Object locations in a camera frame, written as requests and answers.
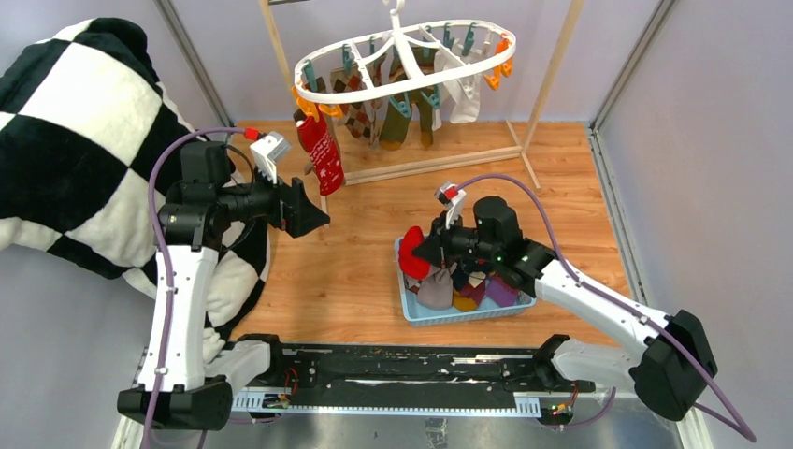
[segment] gray wall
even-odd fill
[[[110,447],[154,302],[50,255],[0,252],[0,447]]]
[[[223,102],[236,119],[289,119],[287,93],[258,2],[174,0]],[[526,120],[540,89],[569,1],[410,0],[402,23],[479,19],[518,38],[513,75],[492,92],[484,83],[481,120]],[[543,120],[594,118],[657,0],[592,0],[556,80]],[[345,38],[390,28],[381,0],[312,0],[273,8],[290,66]],[[318,75],[333,67],[317,67]]]
[[[754,447],[789,447],[793,3],[677,3],[603,130],[605,152],[649,300],[703,320]],[[750,446],[708,425],[714,447]]]
[[[94,17],[121,17],[149,36],[154,69],[185,120],[195,127],[218,124],[152,0],[0,0],[0,10],[0,72],[25,46],[61,28]]]
[[[64,26],[123,17],[149,35],[154,66],[182,115],[198,126],[217,123],[151,1],[2,3],[0,70]],[[153,306],[124,281],[25,248],[0,252],[0,447],[109,447],[116,394],[132,381]]]

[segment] red christmas sock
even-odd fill
[[[326,196],[336,192],[344,183],[344,171],[339,149],[330,136],[327,122],[323,114],[318,115],[317,121],[298,111],[295,113],[295,122],[300,145],[309,154],[314,173],[320,180],[320,195]]]

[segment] red sock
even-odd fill
[[[413,250],[424,241],[424,233],[419,226],[408,229],[399,245],[399,267],[413,279],[422,280],[429,275],[429,262],[413,255]]]
[[[341,168],[339,149],[330,136],[323,114],[318,115],[319,121],[305,115],[296,115],[295,119],[300,144],[314,164],[314,173],[320,180],[320,195],[325,196],[341,187],[344,183],[344,171]]]

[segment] wooden floor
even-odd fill
[[[243,122],[282,133],[295,145],[279,163],[285,179],[306,181],[319,205],[316,177],[303,175],[308,156],[297,144],[291,122]],[[519,136],[525,128],[516,124]],[[374,151],[343,128],[337,130],[347,170],[423,160],[513,145],[503,123],[445,124],[433,148],[423,149],[411,130],[403,149]],[[248,150],[242,138],[235,145]],[[627,294],[625,273],[614,242],[584,129],[575,123],[541,123],[530,160],[540,198],[567,258],[595,279]],[[554,333],[611,343],[589,324],[542,301],[522,315],[453,325],[410,327],[402,315],[394,240],[412,225],[428,229],[441,211],[433,193],[444,181],[456,183],[483,173],[506,173],[529,184],[519,160],[483,164],[390,181],[346,186],[328,198],[331,226],[301,239],[270,231],[272,266],[262,298],[237,327],[246,333],[278,334],[286,341],[537,346]],[[518,212],[524,235],[549,244],[539,214],[526,195],[504,181],[482,181],[468,189],[468,208],[482,197],[503,196]]]

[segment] teal clothespin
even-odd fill
[[[438,90],[438,84],[435,85],[435,92],[432,95],[425,94],[424,89],[421,90],[421,94],[424,100],[429,103],[429,106],[432,107],[432,109],[440,108],[440,93]]]
[[[432,34],[432,27],[431,26],[428,25],[425,29],[427,30],[427,32],[429,34]],[[426,37],[422,37],[422,40],[424,42],[426,42]],[[422,47],[422,54],[424,55],[424,59],[428,58],[429,57],[429,48]]]
[[[306,61],[306,63],[303,65],[303,75],[306,76],[306,80],[309,82],[311,91],[317,92],[319,90],[317,87],[317,77],[314,75],[314,65],[311,63],[311,61]]]
[[[463,42],[463,56],[468,56],[470,53],[470,48],[473,47],[474,42],[474,34],[473,34],[473,27],[476,26],[476,22],[472,22],[469,25],[469,31],[466,33],[466,40]]]
[[[353,58],[350,56],[350,51],[347,50],[349,48],[349,44],[341,46],[341,64],[344,66],[345,75],[350,75],[350,72],[353,71]]]
[[[443,25],[443,46],[447,49],[451,49],[454,45],[454,38],[452,34],[449,32],[449,23],[445,23]]]
[[[405,101],[399,101],[391,95],[388,97],[388,102],[402,114],[402,117],[408,118],[411,116],[411,100],[408,98],[407,92],[403,94],[405,95]]]

